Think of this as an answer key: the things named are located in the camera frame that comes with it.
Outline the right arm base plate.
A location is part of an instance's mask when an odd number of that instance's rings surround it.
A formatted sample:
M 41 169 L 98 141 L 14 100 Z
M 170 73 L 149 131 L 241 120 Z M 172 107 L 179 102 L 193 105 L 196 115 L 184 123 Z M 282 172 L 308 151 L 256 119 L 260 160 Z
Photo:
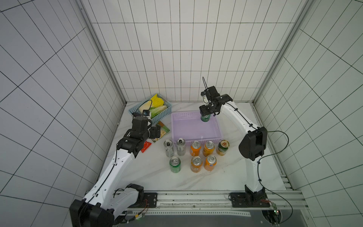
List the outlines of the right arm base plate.
M 245 185 L 244 192 L 230 193 L 228 199 L 232 202 L 233 208 L 269 208 L 270 203 L 266 202 L 267 195 L 265 188 L 254 192 Z

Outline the small silver can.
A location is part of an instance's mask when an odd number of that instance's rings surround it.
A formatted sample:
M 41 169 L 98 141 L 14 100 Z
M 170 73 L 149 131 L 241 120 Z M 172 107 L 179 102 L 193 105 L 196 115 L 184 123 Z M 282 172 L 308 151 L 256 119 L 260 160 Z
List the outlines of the small silver can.
M 167 157 L 171 158 L 174 156 L 174 143 L 172 140 L 164 141 L 165 154 Z

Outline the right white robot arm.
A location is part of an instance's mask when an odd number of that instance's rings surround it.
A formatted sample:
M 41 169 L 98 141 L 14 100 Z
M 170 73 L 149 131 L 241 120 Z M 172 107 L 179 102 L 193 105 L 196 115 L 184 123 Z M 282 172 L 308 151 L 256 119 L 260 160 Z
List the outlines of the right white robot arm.
M 236 107 L 228 94 L 220 95 L 214 86 L 206 88 L 201 92 L 204 105 L 199 107 L 202 116 L 222 113 L 234 123 L 239 132 L 244 136 L 238 149 L 246 159 L 246 185 L 245 193 L 240 199 L 237 194 L 232 194 L 231 199 L 248 207 L 269 207 L 264 203 L 267 199 L 265 187 L 261 185 L 258 175 L 258 163 L 264 155 L 267 147 L 267 130 L 265 127 L 254 126 L 244 114 Z

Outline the orange fanta can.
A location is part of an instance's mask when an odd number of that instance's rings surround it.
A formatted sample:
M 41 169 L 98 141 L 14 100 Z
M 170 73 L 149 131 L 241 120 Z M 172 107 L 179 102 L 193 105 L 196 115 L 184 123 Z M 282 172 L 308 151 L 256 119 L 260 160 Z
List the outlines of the orange fanta can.
M 217 159 L 214 155 L 208 155 L 205 159 L 204 168 L 207 171 L 212 171 L 215 168 L 215 165 L 217 164 Z
M 201 149 L 201 143 L 199 141 L 193 141 L 191 143 L 191 150 L 190 150 L 190 154 L 195 157 L 195 156 L 199 156 L 200 153 L 200 149 Z

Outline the green Sprite can back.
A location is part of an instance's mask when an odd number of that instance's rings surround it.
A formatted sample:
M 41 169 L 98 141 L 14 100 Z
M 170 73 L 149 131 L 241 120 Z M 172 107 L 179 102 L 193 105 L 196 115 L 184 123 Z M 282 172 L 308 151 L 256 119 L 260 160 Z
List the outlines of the green Sprite can back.
M 210 118 L 211 118 L 210 114 L 200 117 L 201 121 L 203 121 L 203 122 L 208 122 L 210 120 Z

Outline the orange Fanta can front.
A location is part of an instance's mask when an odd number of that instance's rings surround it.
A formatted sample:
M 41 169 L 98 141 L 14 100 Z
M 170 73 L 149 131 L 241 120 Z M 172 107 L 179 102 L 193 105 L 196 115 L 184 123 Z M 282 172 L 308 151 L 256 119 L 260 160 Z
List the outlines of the orange Fanta can front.
M 200 153 L 200 149 L 201 149 L 201 143 L 199 141 L 193 141 L 191 143 L 191 150 L 190 150 L 190 154 L 195 157 L 195 156 L 199 156 Z

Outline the green gold-top can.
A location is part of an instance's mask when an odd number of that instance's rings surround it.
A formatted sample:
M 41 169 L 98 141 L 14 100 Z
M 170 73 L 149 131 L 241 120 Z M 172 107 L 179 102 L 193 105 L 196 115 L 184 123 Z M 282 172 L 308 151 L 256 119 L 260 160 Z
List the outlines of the green gold-top can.
M 222 140 L 217 146 L 217 154 L 220 156 L 224 156 L 227 153 L 229 146 L 230 144 L 227 140 Z

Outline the orange Fanta can back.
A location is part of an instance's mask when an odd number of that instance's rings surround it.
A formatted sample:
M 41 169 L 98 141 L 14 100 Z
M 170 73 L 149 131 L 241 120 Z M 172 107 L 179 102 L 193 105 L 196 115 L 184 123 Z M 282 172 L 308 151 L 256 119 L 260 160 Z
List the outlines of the orange Fanta can back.
M 217 159 L 214 155 L 208 155 L 205 159 L 204 168 L 207 171 L 212 171 L 215 168 L 215 165 L 217 164 Z

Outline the tall silver can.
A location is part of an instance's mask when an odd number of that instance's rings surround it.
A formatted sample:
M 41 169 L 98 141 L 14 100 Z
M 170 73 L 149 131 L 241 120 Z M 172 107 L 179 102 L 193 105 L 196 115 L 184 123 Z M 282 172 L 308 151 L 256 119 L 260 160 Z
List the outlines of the tall silver can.
M 184 156 L 186 153 L 186 142 L 183 138 L 179 138 L 176 141 L 176 147 L 178 156 Z

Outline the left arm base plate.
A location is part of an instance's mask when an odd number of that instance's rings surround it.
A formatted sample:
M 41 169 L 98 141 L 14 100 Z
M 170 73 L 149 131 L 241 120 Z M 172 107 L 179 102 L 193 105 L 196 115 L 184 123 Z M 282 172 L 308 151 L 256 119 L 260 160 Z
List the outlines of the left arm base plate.
M 144 193 L 143 196 L 139 196 L 136 203 L 129 206 L 129 208 L 155 208 L 157 206 L 157 193 Z

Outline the orange Schweppes can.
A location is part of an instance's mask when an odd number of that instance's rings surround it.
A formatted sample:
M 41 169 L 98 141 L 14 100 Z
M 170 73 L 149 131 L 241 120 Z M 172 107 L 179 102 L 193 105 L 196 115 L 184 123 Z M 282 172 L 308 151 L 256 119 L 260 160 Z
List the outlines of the orange Schweppes can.
M 207 141 L 205 144 L 204 144 L 204 149 L 203 149 L 203 155 L 205 157 L 213 154 L 215 150 L 215 145 L 212 141 Z

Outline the green sprite can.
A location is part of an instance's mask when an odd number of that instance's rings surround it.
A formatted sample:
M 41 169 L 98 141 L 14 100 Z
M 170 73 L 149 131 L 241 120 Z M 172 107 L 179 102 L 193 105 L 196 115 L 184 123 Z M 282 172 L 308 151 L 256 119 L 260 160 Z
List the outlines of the green sprite can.
M 173 173 L 179 173 L 181 170 L 181 160 L 178 157 L 171 157 L 169 161 L 170 169 Z
M 203 122 L 208 122 L 210 120 L 210 118 L 211 118 L 210 114 L 200 117 L 201 121 L 203 121 Z

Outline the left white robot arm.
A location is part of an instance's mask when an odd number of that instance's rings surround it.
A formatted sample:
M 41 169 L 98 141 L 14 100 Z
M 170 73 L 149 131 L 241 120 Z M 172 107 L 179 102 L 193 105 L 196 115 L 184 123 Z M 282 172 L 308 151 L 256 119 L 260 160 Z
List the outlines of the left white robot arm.
M 153 126 L 150 116 L 136 116 L 132 127 L 116 145 L 111 162 L 82 200 L 74 200 L 69 211 L 74 227 L 112 227 L 130 206 L 142 205 L 144 189 L 129 184 L 119 195 L 116 188 L 126 167 L 143 149 L 147 139 L 159 138 L 161 128 Z

